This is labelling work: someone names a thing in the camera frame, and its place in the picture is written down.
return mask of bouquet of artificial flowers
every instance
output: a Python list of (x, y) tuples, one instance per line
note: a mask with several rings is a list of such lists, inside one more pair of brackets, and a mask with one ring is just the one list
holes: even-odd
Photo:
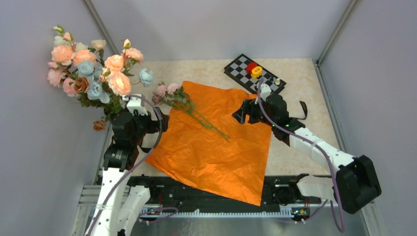
[(161, 102), (171, 106), (174, 109), (181, 110), (192, 116), (205, 128), (217, 131), (227, 141), (230, 139), (229, 135), (221, 132), (206, 117), (204, 117), (204, 115), (195, 109), (195, 103), (191, 101), (190, 95), (184, 92), (183, 86), (175, 83), (166, 86), (165, 83), (162, 82), (153, 93), (152, 100), (155, 104)]
[(53, 28), (58, 33), (54, 40), (52, 62), (49, 62), (48, 81), (62, 87), (70, 97), (75, 97), (83, 107), (99, 107), (106, 115), (94, 122), (94, 129), (104, 130), (110, 116), (122, 110), (121, 96), (130, 93), (129, 70), (144, 60), (141, 51), (133, 48), (126, 39), (120, 55), (103, 59), (105, 40), (93, 40), (91, 47), (75, 42), (72, 34), (60, 25)]

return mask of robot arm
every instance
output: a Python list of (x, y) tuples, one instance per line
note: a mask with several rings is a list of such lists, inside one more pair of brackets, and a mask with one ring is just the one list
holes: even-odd
[[(145, 109), (140, 98), (123, 100), (127, 102), (126, 108), (111, 118), (114, 135), (104, 154), (102, 186), (93, 217), (99, 211), (101, 214), (96, 223), (93, 220), (87, 229), (87, 232), (91, 231), (89, 236), (129, 236), (140, 211), (150, 199), (149, 189), (138, 185), (130, 188), (126, 202), (121, 205), (130, 174), (125, 178), (124, 176), (135, 164), (139, 154), (138, 146), (146, 134), (160, 131), (159, 121), (151, 119), (150, 112)], [(168, 128), (169, 116), (162, 114), (160, 110), (159, 113), (163, 117), (163, 130), (160, 132), (164, 132)], [(118, 182), (120, 184), (104, 205), (106, 197)]]
[[(368, 157), (363, 155), (357, 158), (344, 153), (313, 134), (298, 119), (289, 116), (287, 103), (282, 96), (276, 93), (270, 94), (268, 85), (261, 85), (260, 97), (260, 101), (258, 99), (244, 100), (239, 110), (233, 113), (233, 117), (241, 124), (245, 123), (246, 115), (249, 115), (248, 123), (250, 124), (257, 122), (268, 124), (278, 140), (300, 150), (329, 171), (328, 161), (319, 150), (322, 148), (329, 156), (331, 168), (336, 173), (341, 204), (346, 212), (356, 213), (381, 194), (375, 168)], [(265, 107), (266, 114), (275, 124), (296, 135), (289, 135), (271, 124), (264, 117), (259, 102)], [(312, 144), (300, 137), (310, 140)], [(294, 193), (294, 199), (313, 196), (335, 201), (333, 182), (328, 177), (302, 174), (293, 181), (293, 184), (290, 184), (290, 188)]]

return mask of red object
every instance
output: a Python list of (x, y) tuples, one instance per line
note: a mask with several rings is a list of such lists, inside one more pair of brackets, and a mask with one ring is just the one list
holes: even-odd
[(256, 63), (256, 62), (251, 62), (251, 63), (249, 63), (248, 64), (248, 66), (246, 67), (246, 72), (248, 73), (248, 74), (252, 74), (252, 70), (253, 70), (253, 68), (255, 68), (255, 67), (257, 67), (258, 66), (258, 64)]

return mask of orange cloth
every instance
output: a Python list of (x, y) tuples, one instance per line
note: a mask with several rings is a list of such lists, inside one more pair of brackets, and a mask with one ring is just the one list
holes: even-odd
[(147, 162), (188, 186), (260, 206), (271, 128), (262, 123), (239, 124), (232, 117), (244, 99), (256, 95), (189, 81), (182, 85), (196, 110), (230, 141), (172, 109), (168, 130)]

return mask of brown flower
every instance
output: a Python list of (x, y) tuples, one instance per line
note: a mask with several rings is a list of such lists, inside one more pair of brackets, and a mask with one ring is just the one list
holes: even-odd
[(104, 120), (97, 120), (93, 122), (95, 131), (103, 131), (106, 128), (106, 122)]
[(78, 78), (74, 83), (74, 89), (77, 93), (87, 92), (90, 87), (90, 82), (86, 77)]

